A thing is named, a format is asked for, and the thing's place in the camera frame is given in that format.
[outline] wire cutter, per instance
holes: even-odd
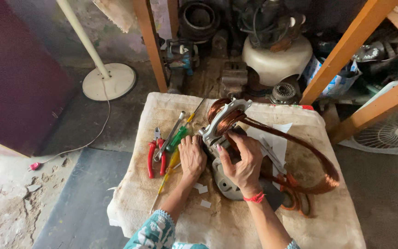
[[[154,178],[153,175],[153,154],[154,150],[156,148],[156,143],[158,143],[159,149],[161,149],[162,145],[164,144],[165,140],[161,138],[161,131],[159,130],[159,127],[156,127],[154,129],[154,138],[153,141],[149,142],[148,145],[150,146],[150,150],[148,151],[148,159],[147,159],[147,165],[148,165],[148,177],[150,179]],[[165,151],[162,152],[162,157],[161,157],[161,175],[165,174]]]

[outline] red thread bracelet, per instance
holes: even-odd
[[[264,196],[265,196],[265,194],[263,193],[263,191],[261,191],[259,194],[255,195],[255,196],[253,196],[251,198],[245,198],[244,197],[244,200],[248,201],[248,202],[260,203],[263,200]]]

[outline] copper coil winding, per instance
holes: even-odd
[[[210,110],[208,111],[207,115],[208,122],[211,123],[213,119],[216,117],[216,115],[219,113],[221,108],[225,104],[229,104],[230,102],[231,100],[228,98],[219,99],[216,102],[214,102],[214,104],[210,107]],[[313,145],[311,145],[310,143],[308,143],[307,141],[303,140],[300,137],[283,133],[279,130],[274,129],[273,127],[260,123],[254,119],[251,119],[247,117],[247,115],[242,110],[235,109],[231,111],[227,116],[225,116],[218,124],[218,127],[216,129],[216,135],[217,136],[223,135],[226,131],[228,131],[231,128],[233,124],[235,124],[238,121],[241,121],[244,124],[250,125],[264,132],[283,137],[291,142],[304,146],[305,148],[309,149],[318,158],[318,160],[322,164],[323,171],[325,172],[324,178],[313,187],[305,188],[300,185],[292,186],[285,180],[279,179],[272,175],[267,177],[269,180],[272,180],[291,190],[301,192],[303,194],[323,194],[332,191],[337,186],[339,186],[339,173],[334,168],[333,163],[324,154],[322,154],[319,150],[317,150]]]

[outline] forearm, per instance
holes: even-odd
[[[247,202],[263,249],[285,249],[291,237],[274,213],[267,199],[260,203]]]
[[[175,224],[196,181],[197,179],[193,177],[183,176],[174,191],[160,207],[160,209],[170,215]]]

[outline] person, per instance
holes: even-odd
[[[259,185],[262,153],[260,143],[254,138],[227,132],[239,148],[241,161],[233,165],[228,152],[217,145],[225,175],[240,188],[251,212],[263,249],[299,249],[265,198],[260,197]],[[161,207],[144,222],[130,238],[124,249],[207,249],[203,244],[175,242],[175,225],[193,185],[207,163],[198,135],[187,136],[179,144],[183,176],[174,191]]]

